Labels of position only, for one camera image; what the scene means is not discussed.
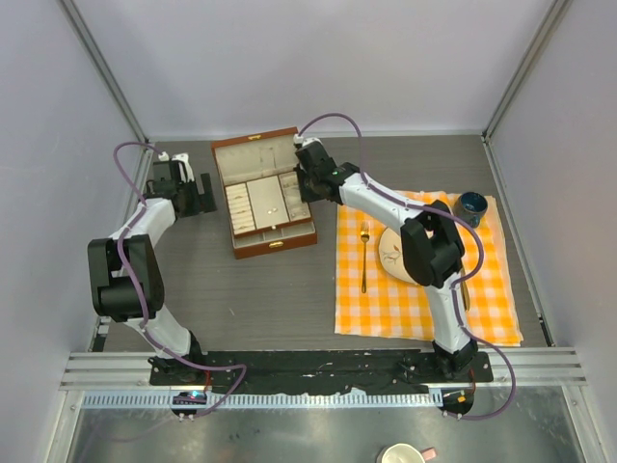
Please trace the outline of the brown jewelry tray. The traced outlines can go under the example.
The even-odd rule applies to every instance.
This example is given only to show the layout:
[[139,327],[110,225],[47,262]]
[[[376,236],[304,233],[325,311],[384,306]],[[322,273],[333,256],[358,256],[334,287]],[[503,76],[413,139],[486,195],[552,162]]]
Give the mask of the brown jewelry tray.
[[[295,172],[228,185],[225,195],[234,235],[275,229],[311,217]],[[274,207],[278,211],[268,214],[267,209]]]

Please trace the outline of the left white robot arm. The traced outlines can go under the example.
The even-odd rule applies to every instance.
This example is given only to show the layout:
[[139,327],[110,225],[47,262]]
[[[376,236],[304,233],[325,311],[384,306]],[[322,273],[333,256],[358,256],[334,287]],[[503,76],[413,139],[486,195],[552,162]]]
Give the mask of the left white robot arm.
[[136,211],[120,229],[88,245],[95,312],[135,330],[153,348],[151,381],[193,385],[205,376],[195,335],[181,326],[165,304],[155,245],[179,218],[216,205],[199,192],[189,156],[163,155]]

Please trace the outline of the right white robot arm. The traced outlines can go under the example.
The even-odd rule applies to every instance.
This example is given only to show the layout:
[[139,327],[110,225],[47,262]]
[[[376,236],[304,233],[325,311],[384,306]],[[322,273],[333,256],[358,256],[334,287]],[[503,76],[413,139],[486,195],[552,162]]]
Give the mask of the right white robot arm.
[[448,381],[469,371],[477,341],[463,314],[462,279],[465,247],[455,217],[440,201],[412,201],[374,181],[351,163],[338,164],[316,138],[296,135],[295,168],[302,200],[320,200],[359,210],[395,232],[400,257],[413,282],[424,287],[434,326],[435,367]]

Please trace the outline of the brown jewelry box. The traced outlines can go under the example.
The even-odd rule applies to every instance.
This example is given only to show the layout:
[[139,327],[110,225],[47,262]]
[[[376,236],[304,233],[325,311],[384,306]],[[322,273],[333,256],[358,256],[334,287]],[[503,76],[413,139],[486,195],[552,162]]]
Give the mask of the brown jewelry box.
[[288,127],[211,143],[237,259],[317,243],[295,172],[297,134],[297,128]]

